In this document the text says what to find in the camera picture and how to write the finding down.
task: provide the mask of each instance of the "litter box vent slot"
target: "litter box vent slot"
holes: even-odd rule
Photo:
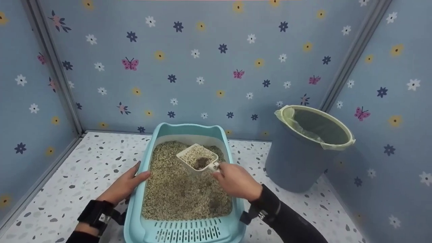
[[[158,222],[156,240],[160,243],[198,243],[214,240],[221,233],[219,219],[195,222]]]

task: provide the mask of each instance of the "pink butterfly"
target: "pink butterfly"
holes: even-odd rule
[[[355,117],[357,117],[359,119],[359,121],[363,121],[364,118],[369,117],[371,115],[370,112],[367,112],[368,110],[363,111],[363,106],[362,108],[357,107],[356,109],[356,113],[354,114]]]
[[[243,76],[244,73],[245,73],[245,71],[240,70],[240,72],[239,72],[238,69],[236,69],[236,71],[233,72],[234,78],[241,79],[241,77]]]
[[[40,55],[38,55],[38,60],[42,63],[42,65],[45,64],[45,58],[44,56],[39,52]]]
[[[316,85],[318,83],[318,81],[321,80],[320,76],[315,77],[315,75],[313,77],[309,78],[309,84],[313,84]]]
[[[138,59],[135,59],[135,60],[134,60],[134,58],[132,58],[132,60],[129,60],[129,59],[126,57],[126,60],[125,60],[125,59],[122,59],[122,60],[121,60],[121,63],[123,63],[124,68],[125,68],[126,70],[134,70],[134,71],[137,70],[137,66],[138,66]]]

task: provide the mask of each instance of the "right hand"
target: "right hand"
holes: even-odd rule
[[[212,176],[228,195],[248,201],[257,200],[261,196],[263,186],[243,167],[223,162],[219,170],[221,172],[213,172]]]

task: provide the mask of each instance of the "bin rim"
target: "bin rim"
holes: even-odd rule
[[[336,124],[338,124],[338,126],[340,126],[341,128],[342,128],[342,130],[345,132],[345,134],[347,134],[348,135],[348,142],[346,142],[346,143],[344,143],[344,144],[336,144],[336,145],[338,145],[338,146],[340,146],[340,147],[348,147],[348,146],[350,146],[350,145],[352,145],[356,140],[354,139],[354,136],[353,136],[353,134],[351,133],[351,131],[348,129],[348,127],[345,125],[345,124],[343,124],[343,122],[341,122],[341,121],[339,121],[336,117],[334,117],[334,116],[332,116],[332,115],[330,115],[330,114],[328,114],[328,113],[325,113],[324,111],[321,111],[321,110],[318,110],[318,109],[315,109],[315,108],[312,108],[312,107],[308,107],[308,106],[299,106],[299,105],[290,105],[290,106],[284,106],[284,107],[282,107],[281,109],[280,109],[280,111],[281,112],[283,112],[285,109],[287,109],[287,108],[293,108],[294,110],[307,110],[307,111],[311,111],[311,112],[313,112],[313,113],[315,113],[315,114],[320,114],[320,115],[322,115],[322,116],[324,116],[325,118],[327,118],[327,119],[329,119],[329,120],[331,120],[331,121],[333,121],[333,122],[335,122]],[[315,140],[313,140],[313,139],[311,139],[311,138],[309,138],[309,137],[306,137],[305,135],[303,135],[303,134],[301,134],[301,133],[299,133],[298,131],[296,131],[294,128],[292,128],[289,124],[286,124],[293,132],[295,132],[295,133],[297,133],[298,135],[300,135],[300,136],[302,136],[302,137],[304,137],[304,138],[306,138],[306,139],[308,139],[308,140],[310,140],[310,141],[312,141],[312,142],[315,142],[315,143],[317,143],[317,144],[324,144],[324,145],[329,145],[329,146],[332,146],[332,145],[335,145],[335,144],[328,144],[328,143],[324,143],[324,142],[318,142],[318,141],[315,141]]]

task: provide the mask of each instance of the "left hand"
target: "left hand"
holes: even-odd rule
[[[147,180],[150,177],[150,171],[144,171],[138,175],[135,175],[139,167],[140,162],[121,175],[96,200],[108,201],[114,204],[114,206],[117,206],[123,199],[128,197],[141,182]]]

